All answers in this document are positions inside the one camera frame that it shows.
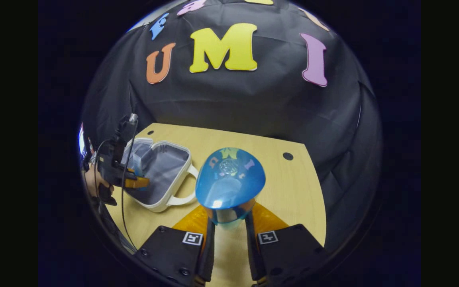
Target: person's hand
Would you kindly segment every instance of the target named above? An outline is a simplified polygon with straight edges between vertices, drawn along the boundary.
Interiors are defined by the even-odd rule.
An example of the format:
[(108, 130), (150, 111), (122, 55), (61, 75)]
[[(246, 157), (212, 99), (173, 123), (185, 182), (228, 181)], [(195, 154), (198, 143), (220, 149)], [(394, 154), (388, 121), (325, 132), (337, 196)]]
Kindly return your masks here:
[(100, 172), (98, 172), (97, 168), (95, 165), (90, 165), (90, 169), (86, 171), (86, 174), (84, 174), (86, 177), (86, 185), (88, 187), (88, 194), (92, 197), (97, 197), (97, 189), (99, 184), (104, 184), (105, 187), (110, 187), (111, 194), (113, 194), (114, 187), (109, 184), (104, 178), (102, 178), (102, 175)]

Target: white bag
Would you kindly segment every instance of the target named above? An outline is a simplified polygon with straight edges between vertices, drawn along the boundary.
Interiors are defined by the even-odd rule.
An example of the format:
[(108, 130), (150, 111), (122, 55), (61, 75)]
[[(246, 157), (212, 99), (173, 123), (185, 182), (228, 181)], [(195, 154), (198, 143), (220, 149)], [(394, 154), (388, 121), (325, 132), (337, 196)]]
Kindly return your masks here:
[[(122, 164), (126, 163), (130, 144), (125, 148)], [(147, 187), (126, 192), (153, 212), (164, 211), (170, 205), (191, 203), (196, 197), (194, 191), (186, 198), (175, 197), (187, 174), (196, 179), (198, 176), (191, 162), (191, 152), (186, 147), (165, 140), (153, 143), (151, 138), (136, 138), (128, 168), (150, 179)]]

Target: table surface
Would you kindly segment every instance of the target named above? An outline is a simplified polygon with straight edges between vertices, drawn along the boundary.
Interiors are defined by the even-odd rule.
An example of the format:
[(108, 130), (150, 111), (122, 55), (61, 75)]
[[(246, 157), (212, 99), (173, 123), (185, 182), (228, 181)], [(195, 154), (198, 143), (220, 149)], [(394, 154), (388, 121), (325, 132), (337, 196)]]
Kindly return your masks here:
[[(187, 147), (191, 151), (192, 163), (198, 170), (214, 151), (223, 147), (243, 149), (260, 160), (266, 176), (266, 184), (257, 197), (257, 202), (279, 216), (288, 225), (298, 223), (311, 232), (321, 245), (326, 239), (326, 211), (320, 183), (302, 143), (288, 142), (262, 136), (235, 132), (151, 124), (136, 138), (152, 138), (154, 142), (167, 140)], [(293, 155), (286, 160), (283, 153)], [(196, 180), (187, 175), (176, 196), (186, 197), (195, 187)], [(118, 205), (107, 205), (114, 222), (126, 237), (122, 221), (122, 189), (115, 187), (113, 197)], [(124, 194), (125, 223), (129, 235), (137, 248), (141, 247), (153, 231), (164, 225), (173, 227), (180, 219), (199, 206), (197, 201), (189, 205), (170, 206), (161, 213), (149, 211), (139, 205), (128, 194)], [(245, 223), (232, 229), (215, 230), (215, 260), (212, 280), (208, 286), (250, 286), (251, 279), (247, 257)]]

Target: wire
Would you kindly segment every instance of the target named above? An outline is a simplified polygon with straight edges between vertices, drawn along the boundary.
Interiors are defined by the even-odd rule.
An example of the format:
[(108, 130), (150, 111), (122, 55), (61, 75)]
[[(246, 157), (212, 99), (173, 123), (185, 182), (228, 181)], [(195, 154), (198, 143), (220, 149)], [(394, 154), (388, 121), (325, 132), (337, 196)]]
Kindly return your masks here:
[(131, 141), (131, 146), (129, 148), (129, 154), (127, 155), (127, 162), (125, 163), (125, 168), (124, 168), (124, 175), (122, 176), (122, 220), (124, 222), (124, 227), (125, 227), (125, 232), (127, 233), (127, 236), (129, 237), (129, 241), (131, 242), (132, 246), (134, 249), (137, 250), (135, 247), (134, 243), (132, 242), (131, 236), (129, 235), (129, 231), (127, 231), (127, 225), (125, 224), (125, 215), (124, 215), (124, 189), (125, 189), (125, 174), (127, 171), (127, 167), (129, 166), (129, 160), (131, 158), (131, 152), (132, 152), (132, 147), (133, 147), (133, 139), (135, 137), (135, 132), (137, 131), (137, 125), (139, 123), (139, 120), (135, 120), (135, 128), (134, 128), (134, 133), (132, 135), (132, 141)]
[(95, 170), (93, 171), (93, 176), (94, 176), (94, 179), (95, 179), (95, 191), (97, 193), (97, 198), (100, 198), (99, 197), (99, 192), (98, 192), (98, 184), (97, 184), (97, 166), (98, 166), (98, 159), (99, 159), (99, 153), (98, 151), (100, 151), (100, 148), (102, 147), (102, 145), (104, 145), (106, 142), (108, 142), (109, 140), (104, 140), (99, 146), (98, 146), (98, 149), (97, 149), (97, 154), (95, 155)]

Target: screw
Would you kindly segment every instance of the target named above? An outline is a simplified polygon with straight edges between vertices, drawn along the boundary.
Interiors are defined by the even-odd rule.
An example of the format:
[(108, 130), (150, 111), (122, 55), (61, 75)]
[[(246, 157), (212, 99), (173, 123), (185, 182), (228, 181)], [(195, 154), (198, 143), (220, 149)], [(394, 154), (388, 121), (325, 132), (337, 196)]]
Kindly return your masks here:
[(189, 270), (185, 269), (185, 268), (180, 268), (180, 274), (182, 274), (183, 276), (189, 276), (190, 272)]

